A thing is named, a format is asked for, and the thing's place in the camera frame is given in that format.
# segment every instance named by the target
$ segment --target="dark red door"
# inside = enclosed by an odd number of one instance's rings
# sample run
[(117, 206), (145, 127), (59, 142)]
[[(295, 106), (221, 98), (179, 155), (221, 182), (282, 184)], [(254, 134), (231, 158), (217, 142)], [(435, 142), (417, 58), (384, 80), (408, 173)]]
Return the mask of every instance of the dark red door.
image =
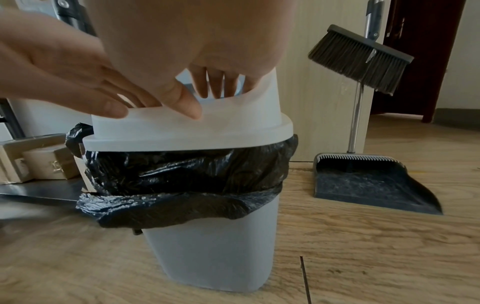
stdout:
[(372, 114), (431, 122), (466, 0), (392, 0), (384, 44), (412, 55), (394, 96), (375, 92)]

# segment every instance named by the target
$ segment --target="wooden floor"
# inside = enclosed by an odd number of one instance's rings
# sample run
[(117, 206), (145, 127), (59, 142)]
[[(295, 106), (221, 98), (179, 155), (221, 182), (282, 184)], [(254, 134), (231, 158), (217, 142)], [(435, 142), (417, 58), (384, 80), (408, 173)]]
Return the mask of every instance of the wooden floor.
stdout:
[(142, 236), (51, 207), (0, 203), (0, 303), (480, 303), (480, 133), (371, 119), (367, 153), (397, 158), (441, 201), (433, 216), (312, 197), (292, 163), (267, 284), (231, 294), (169, 281)]

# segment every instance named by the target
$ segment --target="plastic bag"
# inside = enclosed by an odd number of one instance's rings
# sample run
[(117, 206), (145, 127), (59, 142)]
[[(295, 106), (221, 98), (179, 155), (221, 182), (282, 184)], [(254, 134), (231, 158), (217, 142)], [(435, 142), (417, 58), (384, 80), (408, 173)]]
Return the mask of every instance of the plastic bag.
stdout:
[[(67, 141), (88, 125), (77, 125)], [(209, 217), (242, 218), (282, 190), (297, 136), (235, 149), (168, 152), (86, 151), (86, 174), (97, 193), (77, 208), (106, 228), (146, 229)]]

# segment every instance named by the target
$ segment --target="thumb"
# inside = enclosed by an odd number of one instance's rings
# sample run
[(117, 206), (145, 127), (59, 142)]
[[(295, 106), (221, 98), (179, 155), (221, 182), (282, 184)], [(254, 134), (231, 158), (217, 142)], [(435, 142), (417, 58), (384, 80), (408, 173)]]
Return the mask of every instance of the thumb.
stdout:
[(193, 119), (202, 117), (202, 106), (195, 96), (177, 79), (161, 85), (150, 92), (160, 102)]

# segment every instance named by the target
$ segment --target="broom bristles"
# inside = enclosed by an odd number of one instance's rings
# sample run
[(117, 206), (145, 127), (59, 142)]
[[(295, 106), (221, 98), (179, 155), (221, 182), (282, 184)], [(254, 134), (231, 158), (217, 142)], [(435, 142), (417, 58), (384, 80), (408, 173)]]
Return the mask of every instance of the broom bristles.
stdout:
[(393, 94), (413, 57), (331, 26), (310, 51), (314, 62), (385, 94)]

